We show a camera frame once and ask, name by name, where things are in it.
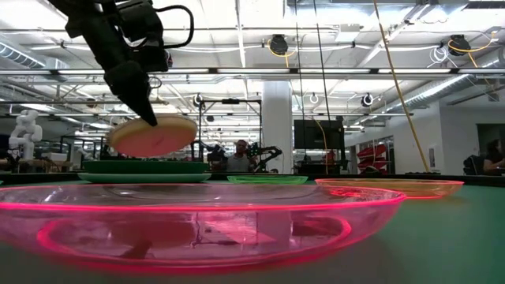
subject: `table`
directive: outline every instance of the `table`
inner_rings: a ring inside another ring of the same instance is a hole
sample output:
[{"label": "table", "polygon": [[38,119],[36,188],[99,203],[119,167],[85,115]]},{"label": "table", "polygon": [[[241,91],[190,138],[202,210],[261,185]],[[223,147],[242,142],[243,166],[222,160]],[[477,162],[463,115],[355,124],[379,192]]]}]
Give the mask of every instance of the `table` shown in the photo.
[{"label": "table", "polygon": [[[58,184],[83,183],[82,181]],[[407,200],[374,236],[331,257],[271,271],[148,277],[60,267],[0,244],[5,283],[501,283],[505,280],[505,189],[465,185],[441,200]]]}]

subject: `column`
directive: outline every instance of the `column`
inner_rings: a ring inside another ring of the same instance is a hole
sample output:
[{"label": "column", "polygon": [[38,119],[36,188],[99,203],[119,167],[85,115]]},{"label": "column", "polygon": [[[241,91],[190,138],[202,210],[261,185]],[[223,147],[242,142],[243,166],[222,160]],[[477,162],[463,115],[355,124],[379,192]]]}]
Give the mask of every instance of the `column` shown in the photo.
[{"label": "column", "polygon": [[277,146],[283,155],[267,164],[269,170],[291,174],[293,168],[293,118],[291,87],[287,81],[263,82],[262,115],[264,143],[262,147]]}]

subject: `clear plastic bowl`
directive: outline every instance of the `clear plastic bowl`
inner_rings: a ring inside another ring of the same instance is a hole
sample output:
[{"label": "clear plastic bowl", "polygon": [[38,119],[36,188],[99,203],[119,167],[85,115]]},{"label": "clear plastic bowl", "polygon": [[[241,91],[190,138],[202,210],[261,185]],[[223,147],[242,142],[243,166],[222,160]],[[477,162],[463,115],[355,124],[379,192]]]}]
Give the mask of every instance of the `clear plastic bowl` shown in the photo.
[{"label": "clear plastic bowl", "polygon": [[0,238],[120,273],[300,263],[374,234],[405,195],[315,185],[52,185],[0,189]]},{"label": "clear plastic bowl", "polygon": [[318,185],[359,186],[403,192],[409,199],[440,198],[457,192],[462,181],[437,181],[392,178],[323,178],[316,179]]}]

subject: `green tray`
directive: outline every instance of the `green tray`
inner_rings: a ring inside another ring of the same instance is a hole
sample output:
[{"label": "green tray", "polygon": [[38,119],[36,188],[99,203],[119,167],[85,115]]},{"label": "green tray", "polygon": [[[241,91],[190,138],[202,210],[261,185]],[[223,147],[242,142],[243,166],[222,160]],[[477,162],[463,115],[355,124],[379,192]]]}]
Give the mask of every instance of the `green tray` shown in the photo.
[{"label": "green tray", "polygon": [[90,174],[79,173],[79,178],[94,183],[197,183],[211,174]]},{"label": "green tray", "polygon": [[207,163],[179,161],[87,161],[84,169],[92,174],[202,174]]},{"label": "green tray", "polygon": [[302,185],[309,177],[286,177],[286,176],[254,176],[254,175],[238,175],[228,176],[228,181],[234,184],[254,184],[254,185]]}]

